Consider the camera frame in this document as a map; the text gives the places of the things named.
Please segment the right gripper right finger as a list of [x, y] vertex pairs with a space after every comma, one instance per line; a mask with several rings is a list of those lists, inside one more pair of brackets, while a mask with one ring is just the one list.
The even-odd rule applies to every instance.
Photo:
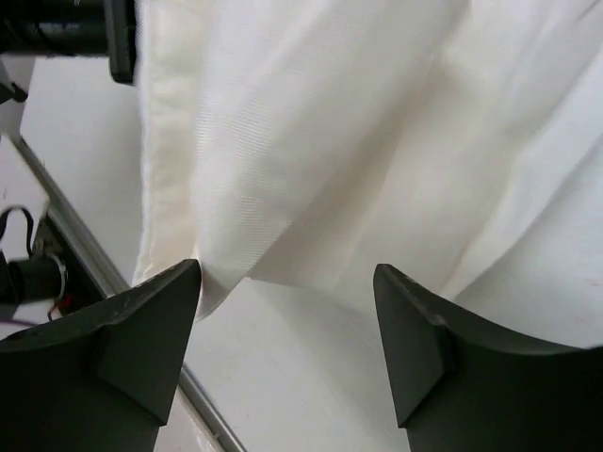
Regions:
[[396, 268], [373, 290], [398, 426], [414, 451], [598, 451], [602, 350], [509, 330]]

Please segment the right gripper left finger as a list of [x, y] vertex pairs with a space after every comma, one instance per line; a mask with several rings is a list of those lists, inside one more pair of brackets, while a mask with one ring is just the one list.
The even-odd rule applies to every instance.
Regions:
[[1, 342], [4, 451], [151, 451], [169, 420], [202, 275], [187, 259]]

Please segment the white pleated skirt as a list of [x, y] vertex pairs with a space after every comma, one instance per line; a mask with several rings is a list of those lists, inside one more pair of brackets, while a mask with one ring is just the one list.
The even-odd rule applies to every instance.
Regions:
[[457, 298], [602, 136], [598, 1], [139, 1], [133, 280], [196, 258], [364, 310], [390, 264]]

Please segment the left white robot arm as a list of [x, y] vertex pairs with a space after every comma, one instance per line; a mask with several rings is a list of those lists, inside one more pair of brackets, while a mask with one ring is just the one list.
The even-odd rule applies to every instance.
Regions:
[[137, 31], [133, 0], [1, 3], [3, 57], [106, 57], [122, 85], [134, 83]]

